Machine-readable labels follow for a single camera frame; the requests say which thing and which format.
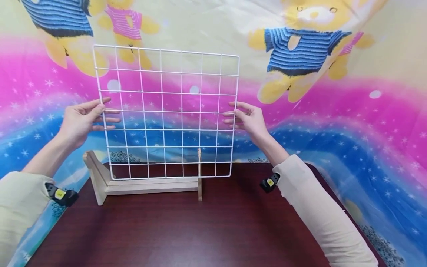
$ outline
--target person's left hand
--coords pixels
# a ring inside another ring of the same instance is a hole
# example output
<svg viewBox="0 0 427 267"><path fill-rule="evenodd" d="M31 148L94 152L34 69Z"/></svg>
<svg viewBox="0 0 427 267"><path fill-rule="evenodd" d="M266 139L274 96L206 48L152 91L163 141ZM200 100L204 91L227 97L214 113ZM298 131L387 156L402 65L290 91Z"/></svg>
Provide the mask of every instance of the person's left hand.
<svg viewBox="0 0 427 267"><path fill-rule="evenodd" d="M103 103L111 101L110 97L104 97ZM119 114L118 110L105 110L105 105L100 100L68 106L65 108L64 120L57 137L65 142L69 142L73 149L83 145L91 131L103 131L103 125L93 125L93 123L103 122L101 114ZM118 123L119 118L105 117L106 123ZM107 129L113 129L114 125L107 125Z"/></svg>

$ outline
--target wooden tabletop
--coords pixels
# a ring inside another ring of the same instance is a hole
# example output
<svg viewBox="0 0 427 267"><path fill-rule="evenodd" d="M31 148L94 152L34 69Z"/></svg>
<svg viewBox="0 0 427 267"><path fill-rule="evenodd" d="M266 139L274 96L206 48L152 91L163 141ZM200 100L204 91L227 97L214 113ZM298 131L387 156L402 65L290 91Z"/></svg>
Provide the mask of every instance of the wooden tabletop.
<svg viewBox="0 0 427 267"><path fill-rule="evenodd" d="M103 206L89 180L27 266L329 266L279 191L259 187L270 175L269 164L234 164L230 178L203 179L201 202L184 192L109 196Z"/></svg>

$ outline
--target white wire grid panel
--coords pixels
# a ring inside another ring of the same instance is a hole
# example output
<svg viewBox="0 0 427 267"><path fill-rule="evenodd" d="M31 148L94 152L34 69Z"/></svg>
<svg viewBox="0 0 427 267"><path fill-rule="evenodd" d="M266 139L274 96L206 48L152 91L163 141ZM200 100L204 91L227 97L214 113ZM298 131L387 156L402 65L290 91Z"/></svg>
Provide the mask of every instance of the white wire grid panel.
<svg viewBox="0 0 427 267"><path fill-rule="evenodd" d="M223 124L222 114L236 108L229 103L237 101L239 56L97 44L93 50L99 97L111 97L107 109L121 111L115 129L102 115L113 180L198 177L197 149L201 177L231 175L234 126ZM108 68L98 67L99 50L114 52ZM159 70L146 70L151 64ZM129 175L115 178L113 170L124 167Z"/></svg>

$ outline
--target blue striped shirt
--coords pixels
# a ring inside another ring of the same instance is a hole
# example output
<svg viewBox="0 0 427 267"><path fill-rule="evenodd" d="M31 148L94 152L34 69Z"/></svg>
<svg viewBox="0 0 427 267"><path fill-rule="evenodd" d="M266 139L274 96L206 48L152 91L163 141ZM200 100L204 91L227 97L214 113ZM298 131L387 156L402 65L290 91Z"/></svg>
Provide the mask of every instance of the blue striped shirt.
<svg viewBox="0 0 427 267"><path fill-rule="evenodd" d="M93 36L89 0L21 0L37 28L55 37Z"/></svg>
<svg viewBox="0 0 427 267"><path fill-rule="evenodd" d="M326 57L330 56L337 44L351 32L317 32L288 28L265 29L266 52L273 50L267 72L280 71L288 76L306 75L318 72ZM294 50L289 50L292 35L301 39Z"/></svg>

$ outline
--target yellow teddy bear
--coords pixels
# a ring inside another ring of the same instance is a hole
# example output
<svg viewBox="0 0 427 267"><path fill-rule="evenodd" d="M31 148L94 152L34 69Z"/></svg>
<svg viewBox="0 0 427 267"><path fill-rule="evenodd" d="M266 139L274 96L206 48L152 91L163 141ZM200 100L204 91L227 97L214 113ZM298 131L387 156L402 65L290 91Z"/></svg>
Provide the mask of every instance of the yellow teddy bear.
<svg viewBox="0 0 427 267"><path fill-rule="evenodd" d="M67 56L83 73L95 77L92 53L94 33L88 16L101 13L105 2L100 0L20 0L44 41L49 57L67 68ZM105 56L95 52L97 67L108 69ZM103 76L107 70L98 70Z"/></svg>
<svg viewBox="0 0 427 267"><path fill-rule="evenodd" d="M141 33L156 34L160 25L152 18L143 16L131 9L134 0L107 0L105 14L98 20L99 25L113 30L114 38L119 46L142 47ZM118 49L119 57L127 63L133 63L138 57L138 50ZM151 68L151 61L144 50L140 50L140 64L143 69Z"/></svg>
<svg viewBox="0 0 427 267"><path fill-rule="evenodd" d="M374 14L380 11L388 0L374 0L374 3L371 7L371 11L368 15L370 19ZM331 64L328 70L328 76L332 80L339 80L344 78L347 75L347 64L350 60L350 53L353 50L353 47L358 49L370 48L375 44L375 39L371 34L358 32L353 36L353 39L350 43L344 46L341 53L337 56L336 60Z"/></svg>
<svg viewBox="0 0 427 267"><path fill-rule="evenodd" d="M319 71L333 51L353 38L341 31L353 17L353 9L369 0L281 0L286 27L257 29L249 34L253 49L272 50L267 79L258 92L265 104L289 91L290 102L299 101L319 78Z"/></svg>

